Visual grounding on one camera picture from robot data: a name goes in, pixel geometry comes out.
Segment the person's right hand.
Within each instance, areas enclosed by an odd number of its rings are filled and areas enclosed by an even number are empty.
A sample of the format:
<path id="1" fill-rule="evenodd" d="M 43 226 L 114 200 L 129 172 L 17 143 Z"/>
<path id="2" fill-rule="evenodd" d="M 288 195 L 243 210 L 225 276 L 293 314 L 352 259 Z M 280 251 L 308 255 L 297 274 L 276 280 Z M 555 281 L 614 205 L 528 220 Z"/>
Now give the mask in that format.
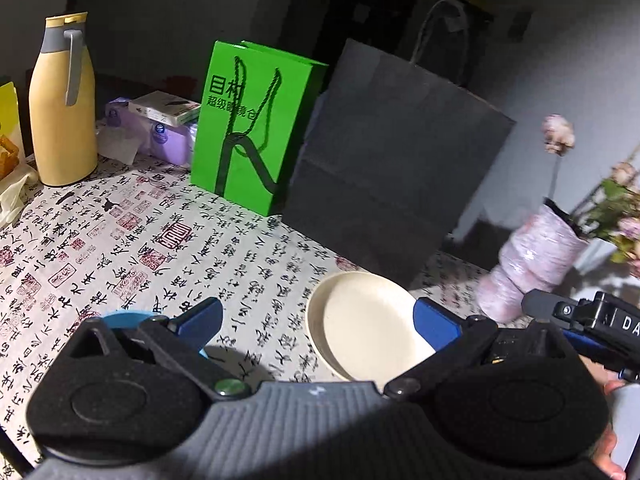
<path id="1" fill-rule="evenodd" d="M 626 382 L 620 380 L 612 370 L 607 370 L 603 365 L 593 362 L 585 356 L 581 356 L 580 359 L 582 360 L 582 364 L 590 371 L 592 377 L 603 388 L 606 396 L 626 385 Z M 614 434 L 612 427 L 608 426 L 592 452 L 592 461 L 608 478 L 625 480 L 626 472 L 620 465 L 614 463 L 611 457 L 616 443 L 616 434 Z"/>

